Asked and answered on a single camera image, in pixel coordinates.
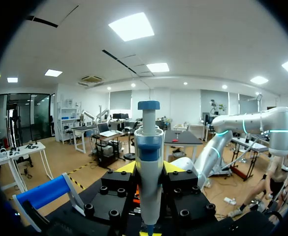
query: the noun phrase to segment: air conditioning unit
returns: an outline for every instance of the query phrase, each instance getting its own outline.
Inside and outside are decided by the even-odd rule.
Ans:
[[[85,76],[84,78],[81,79],[81,82],[88,82],[88,83],[99,83],[102,82],[103,79],[99,76]]]

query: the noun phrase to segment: red object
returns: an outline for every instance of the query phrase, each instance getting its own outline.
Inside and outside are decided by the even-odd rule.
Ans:
[[[5,148],[9,148],[7,138],[4,138],[4,147],[5,147]]]

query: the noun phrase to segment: yellow black hazard tape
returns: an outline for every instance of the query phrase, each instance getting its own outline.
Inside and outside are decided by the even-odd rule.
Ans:
[[[73,171],[71,171],[71,172],[69,172],[69,173],[67,173],[67,174],[70,175],[70,174],[72,174],[72,173],[74,173],[74,172],[76,172],[76,171],[78,171],[78,170],[80,170],[80,169],[82,169],[82,168],[90,165],[91,163],[93,163],[93,161],[91,161],[91,162],[87,163],[86,165],[83,165],[83,166],[77,168],[76,170],[73,170]]]
[[[85,190],[85,188],[80,184],[78,183],[76,180],[74,180],[72,177],[69,177],[71,181],[73,181],[75,184],[77,184],[79,187],[81,187],[83,190]]]

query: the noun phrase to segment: white shelving unit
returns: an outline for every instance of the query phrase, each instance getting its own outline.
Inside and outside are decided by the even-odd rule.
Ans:
[[[66,133],[64,126],[69,128],[79,126],[79,114],[81,113],[81,102],[75,103],[72,107],[64,107],[63,103],[60,101],[57,103],[57,128],[59,132],[59,140],[67,141],[70,139],[70,134]]]

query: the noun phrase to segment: shelf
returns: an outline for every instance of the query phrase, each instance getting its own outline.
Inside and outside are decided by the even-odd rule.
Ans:
[[[59,120],[61,120],[61,121],[68,121],[68,120],[77,120],[77,119],[79,119],[79,118],[69,118],[69,119],[59,119]]]

